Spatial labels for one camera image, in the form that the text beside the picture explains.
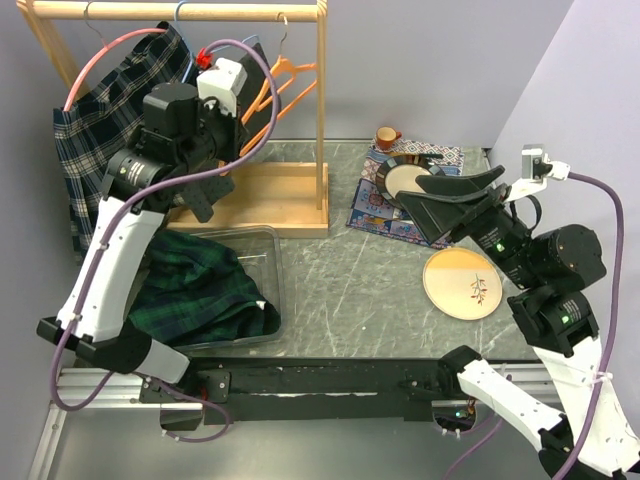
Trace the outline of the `grey dotted skirt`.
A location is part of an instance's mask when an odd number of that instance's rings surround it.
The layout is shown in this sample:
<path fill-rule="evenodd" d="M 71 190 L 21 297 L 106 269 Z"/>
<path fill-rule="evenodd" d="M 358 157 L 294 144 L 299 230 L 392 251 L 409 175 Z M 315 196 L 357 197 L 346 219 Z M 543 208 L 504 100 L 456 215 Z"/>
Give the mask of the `grey dotted skirt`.
<path fill-rule="evenodd" d="M 247 45 L 242 42 L 235 42 L 234 45 L 245 49 L 245 55 L 241 59 L 233 60 L 241 63 L 247 72 L 247 80 L 238 99 L 239 110 L 237 116 L 242 118 L 247 107 L 261 89 L 263 81 L 268 80 L 270 85 L 273 82 L 273 78 L 269 64 L 265 60 L 261 46 L 258 43 Z M 211 67 L 203 67 L 200 73 Z M 271 124 L 272 121 L 267 114 L 254 123 L 249 121 L 248 126 L 244 126 L 247 131 L 247 137 L 240 151 L 241 156 L 233 162 L 226 163 L 217 160 L 203 162 L 204 154 L 198 154 L 194 157 L 195 164 L 190 169 L 190 172 L 194 175 L 194 180 L 184 185 L 180 196 L 185 206 L 192 211 L 198 222 L 206 223 L 210 221 L 213 216 L 213 204 L 233 191 L 234 182 L 227 175 L 228 171 L 241 165 L 242 162 L 250 157 L 250 152 L 253 150 L 251 142 L 259 142 L 261 140 L 261 134 L 258 130 L 262 127 L 269 129 Z"/>

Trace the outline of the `orange plastic hanger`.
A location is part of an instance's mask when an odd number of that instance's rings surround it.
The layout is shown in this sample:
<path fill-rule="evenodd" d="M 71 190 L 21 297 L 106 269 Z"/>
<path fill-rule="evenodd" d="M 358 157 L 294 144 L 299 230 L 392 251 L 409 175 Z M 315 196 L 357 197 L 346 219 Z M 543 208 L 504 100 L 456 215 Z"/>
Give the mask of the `orange plastic hanger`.
<path fill-rule="evenodd" d="M 288 36 L 288 19 L 283 13 L 279 13 L 277 16 L 278 19 L 283 21 L 285 26 L 285 33 L 280 40 L 279 46 L 279 54 L 278 57 L 270 69 L 271 76 L 274 80 L 277 80 L 281 76 L 285 76 L 286 80 L 277 88 L 277 98 L 279 101 L 277 119 L 281 120 L 284 116 L 286 116 L 303 98 L 309 95 L 317 86 L 317 79 L 314 79 L 306 88 L 304 88 L 293 100 L 291 100 L 288 104 L 283 105 L 281 100 L 281 94 L 284 93 L 287 89 L 289 89 L 297 77 L 300 74 L 306 74 L 309 72 L 316 73 L 317 72 L 317 64 L 316 63 L 307 63 L 307 64 L 299 64 L 295 65 L 289 58 L 283 55 L 284 53 L 284 42 Z M 273 106 L 273 95 L 271 94 L 270 85 L 268 80 L 264 80 L 261 89 L 258 94 L 254 97 L 251 104 L 247 107 L 244 112 L 241 121 L 242 124 L 247 127 L 249 121 L 252 117 L 262 112 L 268 106 Z"/>

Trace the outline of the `light blue wire hanger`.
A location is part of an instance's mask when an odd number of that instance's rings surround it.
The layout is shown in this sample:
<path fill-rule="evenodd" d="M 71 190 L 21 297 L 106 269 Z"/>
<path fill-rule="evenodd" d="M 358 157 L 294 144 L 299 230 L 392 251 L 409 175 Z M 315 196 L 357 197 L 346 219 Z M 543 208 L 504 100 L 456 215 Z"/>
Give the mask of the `light blue wire hanger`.
<path fill-rule="evenodd" d="M 198 73 L 198 67 L 195 61 L 196 51 L 201 47 L 206 47 L 213 41 L 212 38 L 209 38 L 208 35 L 205 34 L 203 27 L 189 27 L 186 25 L 186 21 L 182 17 L 182 11 L 187 4 L 189 4 L 189 1 L 179 1 L 177 3 L 173 11 L 172 21 L 172 26 L 181 37 L 188 53 L 187 68 L 181 77 L 183 83 L 190 82 Z"/>

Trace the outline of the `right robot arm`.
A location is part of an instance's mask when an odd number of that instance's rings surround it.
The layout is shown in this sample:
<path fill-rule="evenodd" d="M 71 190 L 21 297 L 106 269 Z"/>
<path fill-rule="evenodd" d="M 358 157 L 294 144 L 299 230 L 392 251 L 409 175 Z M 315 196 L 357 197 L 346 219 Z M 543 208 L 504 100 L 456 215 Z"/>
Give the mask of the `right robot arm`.
<path fill-rule="evenodd" d="M 397 198 L 429 241 L 472 239 L 519 289 L 508 298 L 527 344 L 544 365 L 559 408 L 538 401 L 467 346 L 438 362 L 437 388 L 489 406 L 533 446 L 554 479 L 622 479 L 639 469 L 639 438 L 608 369 L 612 337 L 601 337 L 587 287 L 607 275 L 596 233 L 570 224 L 541 235 L 524 224 L 515 202 L 543 179 L 499 184 L 503 168 L 466 177 L 421 175 Z"/>

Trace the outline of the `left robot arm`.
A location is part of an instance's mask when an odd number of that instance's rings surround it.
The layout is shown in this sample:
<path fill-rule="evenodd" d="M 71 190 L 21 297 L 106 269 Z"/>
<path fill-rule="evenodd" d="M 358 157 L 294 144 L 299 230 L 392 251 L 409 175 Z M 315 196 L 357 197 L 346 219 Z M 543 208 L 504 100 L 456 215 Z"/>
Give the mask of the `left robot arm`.
<path fill-rule="evenodd" d="M 155 86 L 143 99 L 143 123 L 108 162 L 98 220 L 73 290 L 36 333 L 95 367 L 163 380 L 174 400 L 198 392 L 187 356 L 134 327 L 127 311 L 148 245 L 180 196 L 200 223 L 232 192 L 227 176 L 202 176 L 240 152 L 242 123 L 231 91 L 186 83 Z"/>

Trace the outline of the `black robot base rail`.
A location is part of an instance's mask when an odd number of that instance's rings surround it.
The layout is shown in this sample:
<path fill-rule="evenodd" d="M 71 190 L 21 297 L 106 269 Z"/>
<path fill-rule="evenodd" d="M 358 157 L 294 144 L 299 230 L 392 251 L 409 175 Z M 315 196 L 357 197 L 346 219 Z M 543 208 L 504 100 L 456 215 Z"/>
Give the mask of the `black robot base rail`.
<path fill-rule="evenodd" d="M 160 425 L 192 432 L 242 421 L 400 418 L 431 421 L 435 406 L 463 406 L 468 396 L 434 359 L 196 358 L 188 391 L 223 407 L 217 412 L 178 399 L 147 381 L 144 404 L 160 407 Z"/>

